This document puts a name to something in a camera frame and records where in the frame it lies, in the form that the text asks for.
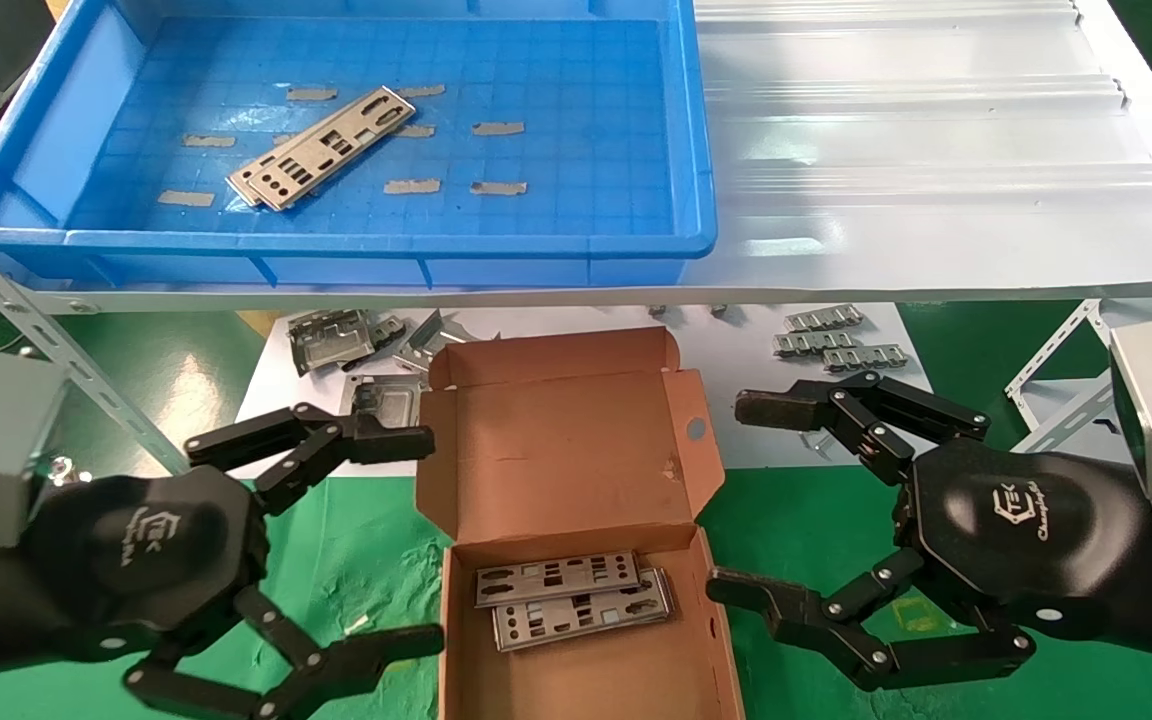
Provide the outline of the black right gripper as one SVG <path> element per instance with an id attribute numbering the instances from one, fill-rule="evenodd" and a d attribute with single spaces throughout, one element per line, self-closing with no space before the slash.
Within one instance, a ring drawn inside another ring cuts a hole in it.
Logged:
<path id="1" fill-rule="evenodd" d="M 908 483 L 914 548 L 831 596 L 730 568 L 707 579 L 708 600 L 755 612 L 771 639 L 819 653 L 861 691 L 1006 679 L 1036 652 L 1018 626 L 1114 624 L 1115 577 L 1152 516 L 1128 465 L 995 450 L 975 442 L 987 415 L 877 372 L 744 389 L 733 415 L 823 430 L 887 486 Z M 941 446 L 914 460 L 901 430 Z M 893 643 L 867 632 L 864 621 L 914 584 L 973 632 Z"/>

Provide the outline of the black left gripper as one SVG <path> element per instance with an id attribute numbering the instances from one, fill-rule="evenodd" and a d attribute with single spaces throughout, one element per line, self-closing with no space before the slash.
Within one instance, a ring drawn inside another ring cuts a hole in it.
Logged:
<path id="1" fill-rule="evenodd" d="M 142 705 L 188 719 L 308 719 L 374 692 L 392 664 L 444 651 L 438 624 L 321 647 L 255 588 L 270 553 L 262 511 L 291 509 L 344 462 L 429 457 L 433 430 L 300 404 L 210 430 L 184 450 L 195 469 L 180 477 L 97 479 L 61 488 L 36 511 L 31 566 L 61 617 L 47 632 L 50 655 L 108 661 L 160 644 L 124 675 Z M 276 455 L 253 493 L 223 473 Z M 291 666 L 282 682 L 257 694 L 179 673 L 183 653 L 206 650 L 241 616 Z"/>

